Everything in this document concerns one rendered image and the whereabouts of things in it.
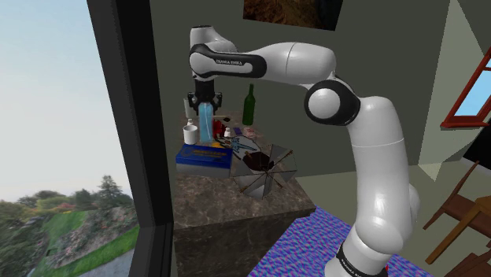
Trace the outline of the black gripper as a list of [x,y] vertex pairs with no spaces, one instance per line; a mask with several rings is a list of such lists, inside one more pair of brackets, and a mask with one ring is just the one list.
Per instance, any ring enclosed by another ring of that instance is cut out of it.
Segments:
[[214,107],[220,108],[222,105],[223,95],[221,92],[215,93],[214,81],[194,81],[195,92],[189,92],[187,94],[188,103],[190,107],[198,107],[201,102],[211,102],[213,98]]

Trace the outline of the blue transparent bottle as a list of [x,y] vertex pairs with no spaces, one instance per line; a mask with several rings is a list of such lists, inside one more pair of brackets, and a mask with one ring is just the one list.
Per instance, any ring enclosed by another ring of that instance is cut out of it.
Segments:
[[202,102],[198,106],[200,142],[210,143],[213,134],[213,106],[210,102]]

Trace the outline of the white mug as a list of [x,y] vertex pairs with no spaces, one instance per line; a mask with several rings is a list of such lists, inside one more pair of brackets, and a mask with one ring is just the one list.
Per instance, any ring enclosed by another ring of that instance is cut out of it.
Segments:
[[183,127],[183,139],[187,145],[195,145],[198,142],[198,127],[188,124]]

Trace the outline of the green glass bottle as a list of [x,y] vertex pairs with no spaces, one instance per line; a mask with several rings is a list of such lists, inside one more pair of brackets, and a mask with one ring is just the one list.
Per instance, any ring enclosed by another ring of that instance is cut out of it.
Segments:
[[253,92],[254,92],[254,85],[251,83],[249,85],[249,92],[244,100],[243,115],[242,115],[242,123],[247,126],[252,125],[254,119],[256,99],[253,95]]

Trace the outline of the blue white toy plane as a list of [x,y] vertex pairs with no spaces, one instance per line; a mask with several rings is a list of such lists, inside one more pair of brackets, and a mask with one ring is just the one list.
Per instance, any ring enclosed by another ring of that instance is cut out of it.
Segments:
[[251,138],[245,137],[244,135],[237,135],[230,138],[218,138],[217,141],[221,146],[231,148],[235,154],[260,151],[260,147]]

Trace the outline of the blue box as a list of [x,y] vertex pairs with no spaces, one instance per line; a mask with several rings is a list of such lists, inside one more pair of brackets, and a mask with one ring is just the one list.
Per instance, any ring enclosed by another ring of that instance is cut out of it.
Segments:
[[213,178],[229,178],[232,150],[211,146],[184,144],[175,156],[178,173]]

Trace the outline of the grey open umbrella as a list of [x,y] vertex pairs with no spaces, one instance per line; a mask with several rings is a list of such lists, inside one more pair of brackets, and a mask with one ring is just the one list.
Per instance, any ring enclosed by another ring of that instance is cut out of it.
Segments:
[[240,193],[251,198],[264,198],[275,186],[283,188],[296,172],[293,151],[272,144],[261,151],[245,151],[231,177]]

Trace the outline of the large black framed window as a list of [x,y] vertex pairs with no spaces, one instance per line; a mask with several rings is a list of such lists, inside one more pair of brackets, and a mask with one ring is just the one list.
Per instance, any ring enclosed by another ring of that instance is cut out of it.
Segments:
[[103,174],[135,199],[130,277],[175,277],[150,0],[0,0],[0,199]]

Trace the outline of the purple patterned robot stand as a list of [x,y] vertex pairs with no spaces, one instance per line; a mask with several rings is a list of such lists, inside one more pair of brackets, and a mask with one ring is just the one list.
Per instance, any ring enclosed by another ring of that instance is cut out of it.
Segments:
[[324,277],[351,226],[317,207],[295,220],[247,277]]

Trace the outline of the red framed window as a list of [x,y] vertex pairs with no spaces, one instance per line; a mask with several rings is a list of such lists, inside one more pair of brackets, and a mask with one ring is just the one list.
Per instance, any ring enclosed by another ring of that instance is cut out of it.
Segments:
[[442,128],[485,127],[491,112],[491,47],[440,124]]

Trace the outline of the wooden chair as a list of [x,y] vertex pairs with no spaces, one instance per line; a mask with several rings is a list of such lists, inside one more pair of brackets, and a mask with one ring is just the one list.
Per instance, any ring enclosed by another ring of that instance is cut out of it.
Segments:
[[[474,201],[460,195],[460,189],[478,165],[479,161],[475,161],[474,164],[468,169],[463,178],[456,184],[454,190],[449,195],[449,197],[423,226],[423,230],[426,230],[443,214],[447,214],[455,220],[461,221],[463,217],[468,212],[470,212],[470,210],[474,207]],[[491,238],[491,216],[488,216],[486,214],[478,214],[469,223],[469,227]]]

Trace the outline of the black television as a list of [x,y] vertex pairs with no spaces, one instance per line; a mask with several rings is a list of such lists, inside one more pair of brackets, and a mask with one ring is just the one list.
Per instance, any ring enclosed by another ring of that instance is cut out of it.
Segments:
[[479,165],[491,171],[491,118],[488,124],[479,132],[463,158],[472,162],[479,161]]

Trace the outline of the wooden table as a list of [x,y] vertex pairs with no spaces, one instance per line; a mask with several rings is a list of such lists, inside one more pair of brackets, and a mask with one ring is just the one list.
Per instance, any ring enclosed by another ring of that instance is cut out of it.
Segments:
[[467,228],[469,223],[478,215],[486,214],[491,216],[491,195],[477,198],[474,207],[468,212],[461,221],[449,232],[449,234],[439,243],[433,252],[425,259],[427,264],[432,264],[440,255],[455,241],[455,239]]

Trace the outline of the brown wall picture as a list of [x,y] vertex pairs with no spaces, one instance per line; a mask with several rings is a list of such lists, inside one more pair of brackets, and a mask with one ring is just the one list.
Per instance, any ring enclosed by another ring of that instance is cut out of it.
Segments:
[[242,18],[334,31],[343,0],[244,0]]

